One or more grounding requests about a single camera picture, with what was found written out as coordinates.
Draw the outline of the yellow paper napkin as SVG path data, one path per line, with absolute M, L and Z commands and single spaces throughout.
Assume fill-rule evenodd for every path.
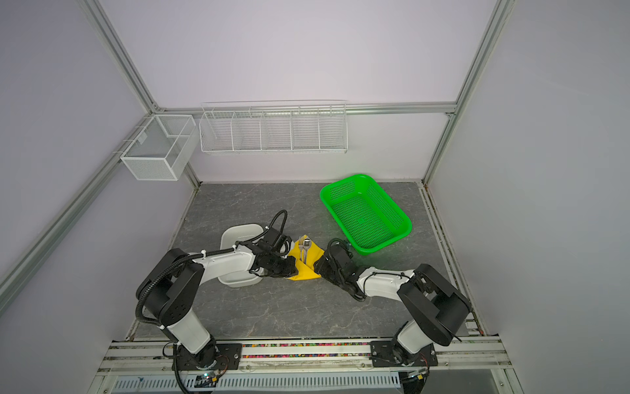
M 287 258 L 295 259 L 295 267 L 297 269 L 297 274 L 289 277 L 291 281 L 306 281 L 320 278 L 321 276 L 317 274 L 314 270 L 314 264 L 324 255 L 324 250 L 320 248 L 317 244 L 312 241 L 312 246 L 308 251 L 308 263 L 303 264 L 300 261 L 300 253 L 298 248 L 298 241 L 294 241 L 291 245 L 291 250 L 287 255 Z

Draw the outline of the silver fork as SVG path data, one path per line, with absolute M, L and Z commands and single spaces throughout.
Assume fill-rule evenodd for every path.
M 301 262 L 304 262 L 304 257 L 305 257 L 304 242 L 305 242 L 305 239 L 303 237 L 300 238 L 298 241 L 298 248 L 299 248 Z

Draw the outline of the silver spoon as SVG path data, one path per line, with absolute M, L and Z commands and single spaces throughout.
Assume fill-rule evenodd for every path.
M 311 246 L 312 246 L 312 241 L 308 237 L 303 239 L 302 252 L 301 252 L 301 261 L 302 261 L 303 264 L 307 264 L 308 263 L 308 251 L 309 251 Z

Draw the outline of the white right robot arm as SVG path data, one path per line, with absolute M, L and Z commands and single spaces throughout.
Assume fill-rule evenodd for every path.
M 360 266 L 340 239 L 329 242 L 313 271 L 359 302 L 374 297 L 401 302 L 411 320 L 395 334 L 394 346 L 411 355 L 431 343 L 449 346 L 473 311 L 469 298 L 433 266 L 408 271 Z

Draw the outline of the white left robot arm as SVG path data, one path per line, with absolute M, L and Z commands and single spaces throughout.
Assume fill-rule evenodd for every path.
M 282 209 L 261 233 L 217 251 L 167 251 L 136 290 L 136 320 L 159 328 L 192 356 L 209 352 L 213 336 L 193 312 L 200 286 L 231 274 L 295 277 L 299 271 L 290 256 L 293 241 L 284 233 L 287 218 Z

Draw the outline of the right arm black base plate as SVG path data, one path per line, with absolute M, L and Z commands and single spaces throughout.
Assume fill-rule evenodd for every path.
M 432 343 L 412 353 L 393 340 L 371 341 L 370 360 L 377 368 L 393 367 L 434 367 L 438 366 L 436 351 Z

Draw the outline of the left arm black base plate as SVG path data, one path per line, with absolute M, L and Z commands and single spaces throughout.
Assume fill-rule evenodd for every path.
M 243 345 L 237 342 L 210 343 L 198 354 L 192 354 L 183 346 L 178 346 L 174 356 L 180 371 L 223 371 L 239 368 L 242 350 Z

